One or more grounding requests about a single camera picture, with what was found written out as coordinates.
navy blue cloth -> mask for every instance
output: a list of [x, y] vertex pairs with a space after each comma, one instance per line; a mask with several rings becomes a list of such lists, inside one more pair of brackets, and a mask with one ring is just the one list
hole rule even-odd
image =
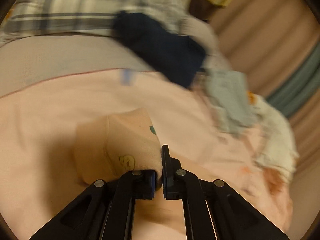
[[113, 29], [120, 41], [171, 82], [188, 88], [205, 57], [189, 36], [167, 32], [143, 13], [120, 12]]

wrinkled fabric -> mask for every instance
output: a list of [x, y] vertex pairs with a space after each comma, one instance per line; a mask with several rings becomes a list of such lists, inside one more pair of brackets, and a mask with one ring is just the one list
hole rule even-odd
[[154, 170], [161, 181], [161, 146], [144, 108], [78, 125], [74, 158], [87, 184], [119, 179], [133, 170]]
[[208, 69], [204, 85], [217, 112], [220, 129], [239, 135], [256, 122], [247, 96], [245, 75], [237, 71]]
[[255, 97], [253, 109], [260, 117], [259, 123], [266, 135], [265, 145], [257, 155], [256, 162], [279, 171], [283, 181], [290, 183], [296, 170], [296, 160], [299, 158], [292, 128], [289, 121], [263, 97]]
[[131, 50], [108, 37], [35, 36], [0, 49], [0, 97], [35, 83], [66, 75], [128, 68], [153, 69]]
[[[271, 195], [253, 155], [261, 129], [239, 139], [219, 133], [191, 91], [159, 73], [136, 73], [130, 86], [122, 70], [108, 70], [38, 83], [0, 99], [0, 210], [19, 240], [30, 237], [87, 185], [78, 178], [73, 157], [76, 127], [109, 114], [146, 108], [172, 157], [200, 179], [223, 179], [281, 230], [292, 215], [289, 188]], [[185, 240], [178, 201], [137, 206], [140, 220], [133, 240]]]
[[114, 36], [112, 23], [121, 10], [144, 12], [170, 33], [179, 33], [186, 16], [180, 0], [17, 0], [0, 29], [0, 47], [17, 39], [77, 32]]

pink cloth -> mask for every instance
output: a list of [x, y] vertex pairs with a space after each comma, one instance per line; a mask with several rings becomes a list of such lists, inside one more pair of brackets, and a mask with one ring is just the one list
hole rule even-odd
[[[72, 159], [76, 126], [141, 107], [160, 144], [168, 144], [183, 167], [201, 179], [225, 180], [287, 230], [292, 214], [288, 186], [271, 195], [252, 160], [261, 140], [259, 127], [241, 139], [219, 133], [194, 93], [159, 73], [134, 73], [132, 84], [124, 86], [122, 71], [62, 77], [0, 99], [0, 211], [19, 240], [28, 240], [85, 189]], [[181, 203], [159, 197], [148, 203], [138, 212], [133, 239], [185, 239], [183, 216], [176, 212]], [[160, 210], [166, 213], [159, 220]]]

white cloth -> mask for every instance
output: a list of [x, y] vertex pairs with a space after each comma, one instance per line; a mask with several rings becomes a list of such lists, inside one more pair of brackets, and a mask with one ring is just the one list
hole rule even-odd
[[256, 162], [280, 172], [284, 182], [289, 183], [296, 168], [299, 154], [296, 149], [294, 135], [288, 120], [261, 96], [256, 96], [253, 111], [260, 117], [266, 143]]

gray plaid fabric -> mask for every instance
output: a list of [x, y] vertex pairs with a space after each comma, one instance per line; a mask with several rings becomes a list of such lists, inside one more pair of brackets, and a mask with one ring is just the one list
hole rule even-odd
[[80, 32], [114, 36], [115, 15], [142, 12], [178, 33], [186, 13], [180, 0], [17, 0], [14, 11], [0, 31], [0, 46], [35, 35]]

